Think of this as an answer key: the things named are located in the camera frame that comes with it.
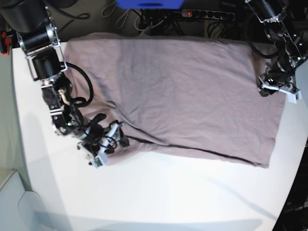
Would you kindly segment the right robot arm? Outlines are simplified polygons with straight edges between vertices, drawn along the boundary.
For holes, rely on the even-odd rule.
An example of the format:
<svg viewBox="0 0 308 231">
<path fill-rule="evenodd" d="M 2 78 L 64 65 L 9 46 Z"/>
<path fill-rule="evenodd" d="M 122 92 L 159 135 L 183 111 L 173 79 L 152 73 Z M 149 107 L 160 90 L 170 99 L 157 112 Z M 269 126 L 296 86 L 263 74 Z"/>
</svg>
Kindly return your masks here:
<svg viewBox="0 0 308 231">
<path fill-rule="evenodd" d="M 60 40 L 54 20 L 48 15 L 48 8 L 53 8 L 72 20 L 90 17 L 88 13 L 75 16 L 63 11 L 74 4 L 74 0 L 2 0 L 0 14 L 16 32 L 33 79 L 41 82 L 43 99 L 50 109 L 56 133 L 75 136 L 92 156 L 98 157 L 114 153 L 118 146 L 128 147 L 129 140 L 121 129 L 121 122 L 114 121 L 103 128 L 99 122 L 106 118 L 105 114 L 88 120 L 80 112 L 80 108 L 94 99 L 93 85 L 80 67 L 59 60 Z M 71 96 L 73 87 L 64 74 L 68 68 L 84 77 L 90 92 L 88 99 Z"/>
</svg>

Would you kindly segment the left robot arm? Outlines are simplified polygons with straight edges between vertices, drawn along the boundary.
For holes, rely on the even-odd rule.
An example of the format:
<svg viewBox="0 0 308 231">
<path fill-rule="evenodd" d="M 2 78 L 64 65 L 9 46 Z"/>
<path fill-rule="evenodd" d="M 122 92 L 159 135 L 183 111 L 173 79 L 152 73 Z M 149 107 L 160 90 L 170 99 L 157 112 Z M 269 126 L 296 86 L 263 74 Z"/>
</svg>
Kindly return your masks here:
<svg viewBox="0 0 308 231">
<path fill-rule="evenodd" d="M 301 99 L 301 91 L 296 85 L 295 71 L 308 59 L 303 40 L 296 31 L 287 7 L 280 0 L 247 0 L 252 11 L 244 23 L 244 35 L 252 51 L 261 58 L 275 59 L 267 63 L 265 72 L 258 77 L 259 94 L 263 97 L 276 92 L 287 95 L 290 102 Z M 251 40 L 251 20 L 256 18 L 264 26 L 267 39 L 274 43 L 276 52 L 263 54 Z"/>
</svg>

